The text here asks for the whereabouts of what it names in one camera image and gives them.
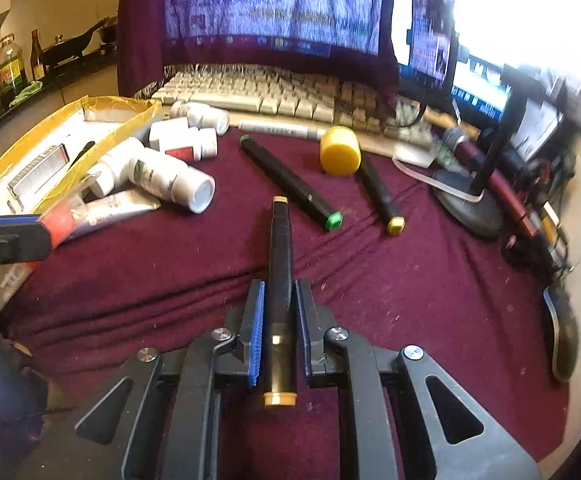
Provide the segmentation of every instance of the triangular cutout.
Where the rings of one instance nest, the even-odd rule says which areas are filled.
[[[426,377],[426,385],[449,444],[459,444],[483,433],[483,424],[438,377]]]
[[[113,387],[92,410],[75,426],[75,433],[81,438],[108,446],[115,438],[117,426],[128,396],[133,388],[133,380],[126,377]]]

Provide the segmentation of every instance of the round black base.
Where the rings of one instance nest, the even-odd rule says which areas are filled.
[[[447,186],[470,193],[472,177],[446,170],[435,171],[432,177]],[[501,233],[503,213],[487,189],[479,202],[467,202],[435,187],[432,193],[444,209],[472,234],[482,238],[496,238]]]

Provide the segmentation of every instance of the beige keyboard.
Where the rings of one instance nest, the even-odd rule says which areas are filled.
[[[165,105],[200,102],[264,116],[348,126],[428,148],[429,128],[400,128],[394,110],[375,90],[332,76],[298,74],[255,65],[191,65],[152,95]]]

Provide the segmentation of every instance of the frying pan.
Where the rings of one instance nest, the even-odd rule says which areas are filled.
[[[70,38],[70,40],[65,40],[61,43],[57,43],[48,47],[42,52],[42,62],[52,68],[65,59],[69,59],[74,56],[81,57],[84,49],[90,43],[94,31],[100,28],[106,22],[106,20],[107,18],[104,18],[100,22],[96,23],[81,36]]]

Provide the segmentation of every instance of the kitchen wall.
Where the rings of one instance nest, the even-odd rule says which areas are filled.
[[[119,0],[11,0],[11,8],[1,27],[1,37],[14,34],[15,42],[24,48],[24,63],[30,79],[30,33],[40,32],[42,48],[50,46],[55,36],[79,36],[106,16],[117,13]],[[86,52],[100,46],[94,33]]]

